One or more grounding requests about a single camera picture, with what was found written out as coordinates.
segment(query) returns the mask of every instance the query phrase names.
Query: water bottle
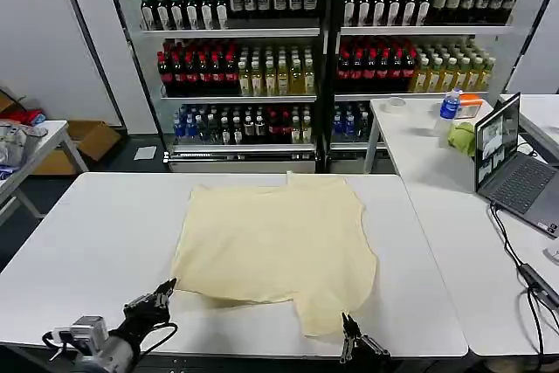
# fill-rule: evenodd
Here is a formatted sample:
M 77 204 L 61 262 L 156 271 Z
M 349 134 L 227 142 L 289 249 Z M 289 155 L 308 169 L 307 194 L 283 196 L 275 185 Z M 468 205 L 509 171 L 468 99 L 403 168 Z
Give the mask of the water bottle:
M 440 105 L 439 117 L 435 124 L 435 135 L 446 138 L 452 126 L 452 120 L 458 112 L 460 105 L 460 89 L 452 89 L 446 93 L 443 103 Z

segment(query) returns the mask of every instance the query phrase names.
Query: white table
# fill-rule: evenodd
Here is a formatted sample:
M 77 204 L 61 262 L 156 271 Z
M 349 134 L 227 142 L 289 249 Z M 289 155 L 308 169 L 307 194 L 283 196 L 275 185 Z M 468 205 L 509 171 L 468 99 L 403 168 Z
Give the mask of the white table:
M 363 229 L 379 258 L 374 291 L 355 313 L 362 332 L 396 357 L 463 356 L 466 341 L 402 181 L 346 180 L 365 205 Z M 83 314 L 100 314 L 117 327 L 125 303 L 168 278 L 194 185 L 285 183 L 285 175 L 81 175 L 0 273 L 0 289 L 9 291 L 0 299 L 0 342 L 41 345 L 44 332 Z M 179 330 L 159 348 L 163 353 L 341 354 L 341 333 L 303 336 L 291 301 L 226 307 L 175 292 L 170 312 Z M 158 332 L 145 347 L 167 334 Z
M 524 286 L 503 251 L 487 202 L 473 193 L 473 161 L 431 136 L 440 100 L 406 99 L 402 115 L 384 112 L 385 101 L 371 101 L 375 120 L 470 349 L 480 356 L 535 354 L 537 335 L 526 296 L 521 296 Z M 490 111 L 484 103 L 478 118 Z M 542 254 L 552 240 L 506 213 L 500 216 L 521 259 L 559 290 L 559 267 Z M 547 311 L 542 313 L 553 324 Z M 546 353 L 559 353 L 559 335 L 545 323 L 542 329 Z
M 521 95 L 521 126 L 559 160 L 559 95 Z
M 66 121 L 45 121 L 38 127 L 46 128 L 47 134 L 38 141 L 35 148 L 30 152 L 24 166 L 7 179 L 0 181 L 0 204 L 8 200 L 6 205 L 0 208 L 0 225 L 23 204 L 35 218 L 43 218 L 31 200 L 18 188 L 27 176 L 38 168 L 41 162 L 58 146 L 62 146 L 68 159 L 80 172 L 87 172 L 87 165 L 79 155 L 66 132 L 68 123 Z

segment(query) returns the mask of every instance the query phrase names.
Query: red bottle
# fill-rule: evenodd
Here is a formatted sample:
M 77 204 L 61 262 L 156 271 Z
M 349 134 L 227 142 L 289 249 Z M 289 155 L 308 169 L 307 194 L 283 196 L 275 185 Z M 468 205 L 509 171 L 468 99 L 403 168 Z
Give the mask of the red bottle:
M 163 85 L 165 86 L 167 96 L 172 96 L 174 94 L 174 77 L 170 67 L 167 65 L 167 60 L 165 59 L 165 55 L 163 54 L 163 52 L 157 53 L 157 70 L 159 71 L 161 82 L 163 82 Z

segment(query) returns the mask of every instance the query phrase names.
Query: yellow drink bottle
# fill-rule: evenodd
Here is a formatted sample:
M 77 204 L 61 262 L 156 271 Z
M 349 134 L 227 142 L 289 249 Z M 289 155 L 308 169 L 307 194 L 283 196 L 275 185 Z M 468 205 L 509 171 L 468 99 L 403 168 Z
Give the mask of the yellow drink bottle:
M 481 71 L 478 83 L 473 89 L 474 91 L 482 92 L 487 90 L 487 87 L 489 86 L 489 80 L 491 79 L 491 75 L 493 74 L 493 68 L 495 67 L 495 61 L 497 61 L 495 57 L 489 57 L 487 59 L 486 67 Z

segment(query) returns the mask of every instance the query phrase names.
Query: yellow cloth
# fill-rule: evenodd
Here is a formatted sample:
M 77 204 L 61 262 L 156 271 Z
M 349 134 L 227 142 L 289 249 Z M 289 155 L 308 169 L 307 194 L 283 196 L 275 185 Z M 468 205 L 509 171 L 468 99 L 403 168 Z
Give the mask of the yellow cloth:
M 192 191 L 172 264 L 179 290 L 250 302 L 293 300 L 305 335 L 342 327 L 369 296 L 376 257 L 362 205 L 342 179 Z

